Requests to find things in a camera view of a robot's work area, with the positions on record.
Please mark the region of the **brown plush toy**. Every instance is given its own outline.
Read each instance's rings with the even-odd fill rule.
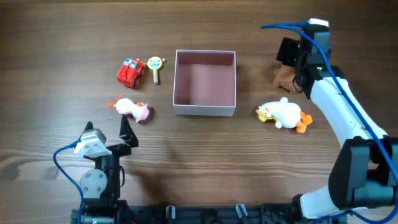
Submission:
[[[296,82],[293,83],[293,78],[295,76],[294,67],[282,65],[274,71],[274,74],[274,86],[282,87],[291,94],[296,94],[298,91],[301,91],[301,87],[299,87]]]

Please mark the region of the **toy handle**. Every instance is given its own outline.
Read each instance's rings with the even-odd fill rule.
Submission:
[[[154,83],[155,83],[155,84],[158,84],[159,81],[158,81],[157,69],[154,68],[153,71],[154,71]]]

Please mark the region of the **wood grain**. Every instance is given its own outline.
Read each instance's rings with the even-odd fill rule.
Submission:
[[[131,205],[257,205],[289,202],[327,184],[339,144],[303,95],[272,86],[284,30],[262,24],[327,19],[332,64],[345,72],[368,114],[398,135],[398,22],[394,1],[134,1],[0,5],[0,223],[68,223],[79,196],[52,162],[87,121],[120,142],[115,97],[143,101],[154,119],[131,125],[140,146],[121,164]],[[234,50],[232,118],[176,116],[176,49]],[[126,57],[166,58],[161,85],[146,73],[138,90],[115,75]],[[314,123],[305,134],[262,124],[254,109],[288,96]],[[79,181],[93,164],[59,155]],[[366,211],[373,219],[391,208]],[[352,218],[351,223],[361,223]]]

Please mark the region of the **yellow lollipop toy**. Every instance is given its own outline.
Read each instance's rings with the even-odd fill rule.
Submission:
[[[165,62],[166,59],[160,59],[160,57],[151,57],[148,60],[147,66],[150,68],[153,73],[154,73],[154,83],[158,84],[159,83],[159,75],[158,75],[158,70],[162,68],[163,62]]]

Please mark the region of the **plush toy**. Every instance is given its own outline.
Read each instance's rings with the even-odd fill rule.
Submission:
[[[289,91],[291,94],[296,94],[301,91],[301,87],[299,87],[294,81],[294,67],[282,65],[280,68],[274,71],[275,79],[274,86],[282,87]]]
[[[132,114],[132,116],[136,119],[136,122],[147,119],[149,110],[148,104],[137,103],[135,104],[133,101],[127,98],[116,98],[118,102],[114,105],[113,103],[108,103],[108,107],[116,107],[116,111],[119,114]]]
[[[260,121],[274,119],[276,128],[296,127],[298,133],[304,133],[307,125],[312,123],[312,117],[301,111],[297,104],[288,103],[286,97],[282,97],[280,101],[264,103],[256,112]]]

